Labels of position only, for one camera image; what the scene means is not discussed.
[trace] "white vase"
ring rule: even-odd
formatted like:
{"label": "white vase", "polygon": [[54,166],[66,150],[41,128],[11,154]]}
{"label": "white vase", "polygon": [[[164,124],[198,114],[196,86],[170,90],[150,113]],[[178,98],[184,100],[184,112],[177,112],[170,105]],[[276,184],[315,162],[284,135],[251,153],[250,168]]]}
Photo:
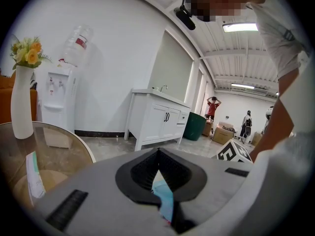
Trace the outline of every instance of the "white vase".
{"label": "white vase", "polygon": [[11,97],[11,119],[14,135],[25,139],[33,134],[30,83],[34,69],[16,66]]}

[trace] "black baseboard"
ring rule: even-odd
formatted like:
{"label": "black baseboard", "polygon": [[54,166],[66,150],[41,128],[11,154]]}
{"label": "black baseboard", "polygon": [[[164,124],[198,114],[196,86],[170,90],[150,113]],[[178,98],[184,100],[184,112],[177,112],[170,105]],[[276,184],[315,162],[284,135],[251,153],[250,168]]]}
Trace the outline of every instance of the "black baseboard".
{"label": "black baseboard", "polygon": [[97,137],[97,138],[121,138],[124,137],[124,132],[98,132],[98,131],[86,131],[86,130],[75,130],[74,133],[81,137]]}

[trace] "fluorescent light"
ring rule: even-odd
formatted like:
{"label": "fluorescent light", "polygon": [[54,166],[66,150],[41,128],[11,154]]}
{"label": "fluorescent light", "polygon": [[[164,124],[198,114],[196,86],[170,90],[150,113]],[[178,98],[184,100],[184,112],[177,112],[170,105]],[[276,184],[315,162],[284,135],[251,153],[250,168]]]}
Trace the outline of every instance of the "fluorescent light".
{"label": "fluorescent light", "polygon": [[254,89],[255,87],[253,86],[247,86],[247,85],[242,85],[242,84],[231,84],[233,87],[239,87],[239,88],[246,88],[246,89]]}
{"label": "fluorescent light", "polygon": [[232,23],[223,25],[224,32],[233,32],[233,31],[258,31],[256,23]]}

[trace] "orange chair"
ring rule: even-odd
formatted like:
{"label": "orange chair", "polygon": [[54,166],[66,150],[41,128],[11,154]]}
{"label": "orange chair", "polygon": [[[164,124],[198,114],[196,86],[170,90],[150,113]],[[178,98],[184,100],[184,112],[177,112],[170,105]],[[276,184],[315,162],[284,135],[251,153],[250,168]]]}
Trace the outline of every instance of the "orange chair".
{"label": "orange chair", "polygon": [[[0,75],[0,124],[11,122],[11,95],[15,81],[15,72],[11,77]],[[37,91],[30,89],[31,119],[36,120]]]}

